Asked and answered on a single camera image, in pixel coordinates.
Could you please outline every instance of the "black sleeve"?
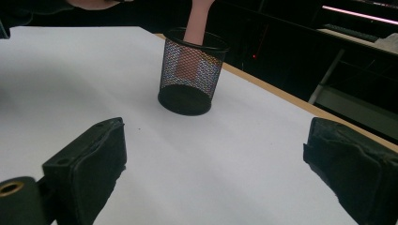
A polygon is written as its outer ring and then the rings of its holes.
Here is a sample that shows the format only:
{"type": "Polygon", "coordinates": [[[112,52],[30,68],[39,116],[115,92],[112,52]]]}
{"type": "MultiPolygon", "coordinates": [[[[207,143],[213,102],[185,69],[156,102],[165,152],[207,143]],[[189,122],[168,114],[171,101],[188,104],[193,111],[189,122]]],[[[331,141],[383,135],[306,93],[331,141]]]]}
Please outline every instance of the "black sleeve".
{"type": "Polygon", "coordinates": [[[0,0],[0,38],[9,38],[9,28],[28,24],[33,14],[72,8],[65,0],[0,0]]]}

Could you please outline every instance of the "mesh cup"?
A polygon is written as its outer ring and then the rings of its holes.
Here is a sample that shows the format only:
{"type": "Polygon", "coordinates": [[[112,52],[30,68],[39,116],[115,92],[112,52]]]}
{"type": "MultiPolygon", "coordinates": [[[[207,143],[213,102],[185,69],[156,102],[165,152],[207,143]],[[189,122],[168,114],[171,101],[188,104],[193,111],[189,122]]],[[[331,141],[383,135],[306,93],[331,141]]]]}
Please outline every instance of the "mesh cup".
{"type": "Polygon", "coordinates": [[[174,28],[164,35],[160,104],[184,115],[207,113],[228,45],[210,33],[205,33],[203,45],[185,42],[185,28],[174,28]]]}

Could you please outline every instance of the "white table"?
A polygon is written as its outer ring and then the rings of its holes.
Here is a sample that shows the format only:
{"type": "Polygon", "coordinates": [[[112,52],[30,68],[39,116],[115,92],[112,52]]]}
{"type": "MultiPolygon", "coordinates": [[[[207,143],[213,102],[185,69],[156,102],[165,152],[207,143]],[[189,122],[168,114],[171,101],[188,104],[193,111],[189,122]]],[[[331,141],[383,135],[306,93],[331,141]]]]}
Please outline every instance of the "white table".
{"type": "Polygon", "coordinates": [[[96,225],[356,224],[302,159],[313,114],[223,70],[210,112],[157,100],[164,40],[138,27],[11,30],[0,40],[0,180],[121,116],[127,169],[96,225]]]}

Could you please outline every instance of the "pink light strip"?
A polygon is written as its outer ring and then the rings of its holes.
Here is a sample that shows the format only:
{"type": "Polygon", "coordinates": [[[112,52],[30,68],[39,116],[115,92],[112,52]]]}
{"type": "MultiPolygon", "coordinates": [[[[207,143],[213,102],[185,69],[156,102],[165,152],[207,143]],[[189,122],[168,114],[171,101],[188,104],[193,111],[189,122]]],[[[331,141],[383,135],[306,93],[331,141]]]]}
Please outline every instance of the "pink light strip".
{"type": "Polygon", "coordinates": [[[322,8],[327,9],[327,10],[342,12],[342,13],[345,13],[345,14],[358,16],[358,17],[362,17],[362,18],[366,18],[366,19],[370,19],[370,20],[374,20],[374,21],[380,21],[380,22],[384,22],[384,23],[391,23],[391,24],[398,25],[398,22],[396,22],[396,21],[391,21],[391,20],[387,20],[387,19],[383,19],[383,18],[379,18],[379,17],[374,17],[374,16],[368,16],[368,15],[365,15],[365,14],[352,12],[352,11],[348,11],[348,10],[343,10],[343,9],[339,9],[339,8],[336,8],[336,7],[322,6],[322,8]]]}

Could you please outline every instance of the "pink object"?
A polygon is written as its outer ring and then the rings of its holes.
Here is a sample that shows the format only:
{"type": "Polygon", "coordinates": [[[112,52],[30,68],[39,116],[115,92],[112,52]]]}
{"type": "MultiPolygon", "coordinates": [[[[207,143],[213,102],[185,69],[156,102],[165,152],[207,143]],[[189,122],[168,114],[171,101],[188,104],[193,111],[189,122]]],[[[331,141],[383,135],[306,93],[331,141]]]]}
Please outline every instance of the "pink object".
{"type": "Polygon", "coordinates": [[[184,41],[196,45],[203,44],[208,11],[214,1],[215,0],[192,0],[191,15],[188,20],[184,41]]]}

